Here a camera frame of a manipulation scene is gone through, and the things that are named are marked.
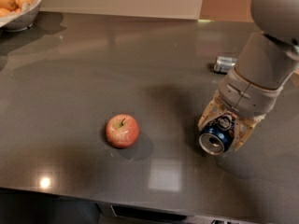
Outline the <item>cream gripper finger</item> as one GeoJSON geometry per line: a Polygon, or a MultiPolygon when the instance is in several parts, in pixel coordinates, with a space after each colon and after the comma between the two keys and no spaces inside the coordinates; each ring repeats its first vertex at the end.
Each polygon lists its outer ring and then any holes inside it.
{"type": "Polygon", "coordinates": [[[220,97],[219,91],[215,91],[212,100],[209,102],[198,121],[198,129],[202,131],[210,121],[220,117],[226,111],[227,109],[224,106],[224,102],[220,97]]]}
{"type": "Polygon", "coordinates": [[[256,116],[253,118],[238,117],[235,122],[235,138],[233,141],[233,150],[237,151],[241,148],[252,135],[255,127],[263,121],[265,115],[256,116]]]}

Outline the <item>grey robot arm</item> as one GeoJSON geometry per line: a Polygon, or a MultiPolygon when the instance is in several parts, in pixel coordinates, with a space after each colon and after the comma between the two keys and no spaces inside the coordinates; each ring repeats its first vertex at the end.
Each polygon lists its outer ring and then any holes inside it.
{"type": "Polygon", "coordinates": [[[259,31],[198,122],[199,145],[211,155],[244,145],[298,68],[299,0],[251,0],[250,12],[259,31]]]}

